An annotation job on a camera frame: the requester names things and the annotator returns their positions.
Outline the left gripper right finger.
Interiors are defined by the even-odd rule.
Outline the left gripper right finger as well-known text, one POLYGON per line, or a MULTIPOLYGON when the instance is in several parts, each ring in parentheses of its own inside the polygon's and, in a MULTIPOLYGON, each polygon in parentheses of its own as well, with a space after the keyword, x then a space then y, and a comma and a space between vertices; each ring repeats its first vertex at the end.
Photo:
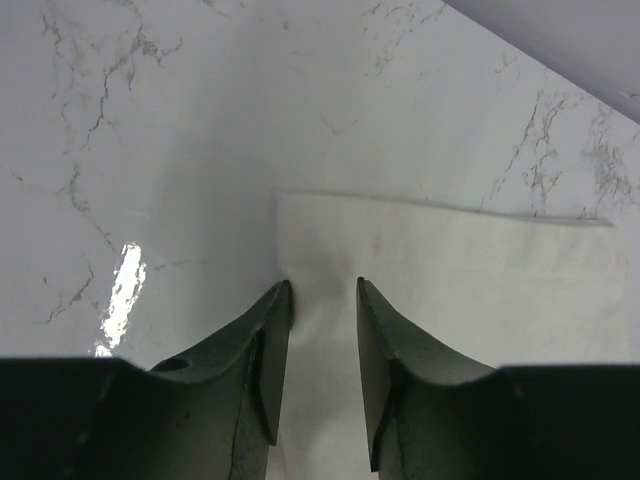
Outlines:
POLYGON ((382 479, 635 479, 635 365, 491 368, 402 316, 359 278, 371 470, 382 479))

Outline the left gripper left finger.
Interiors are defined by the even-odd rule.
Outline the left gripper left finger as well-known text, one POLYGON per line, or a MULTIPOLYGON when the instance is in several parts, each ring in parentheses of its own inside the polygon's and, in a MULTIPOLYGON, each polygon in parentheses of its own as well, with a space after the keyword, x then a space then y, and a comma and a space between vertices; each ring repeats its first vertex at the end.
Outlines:
POLYGON ((262 479, 277 441, 293 290, 149 370, 111 358, 1 363, 5 479, 262 479))

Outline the white coca-cola t-shirt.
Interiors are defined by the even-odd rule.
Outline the white coca-cola t-shirt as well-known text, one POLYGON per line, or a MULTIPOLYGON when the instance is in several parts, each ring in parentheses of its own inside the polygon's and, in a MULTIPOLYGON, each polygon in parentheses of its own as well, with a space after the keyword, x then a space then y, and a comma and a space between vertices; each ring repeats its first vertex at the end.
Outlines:
POLYGON ((295 318, 271 479, 368 479, 356 283, 490 366, 627 363, 626 259, 603 220, 479 214, 281 191, 277 263, 295 318))

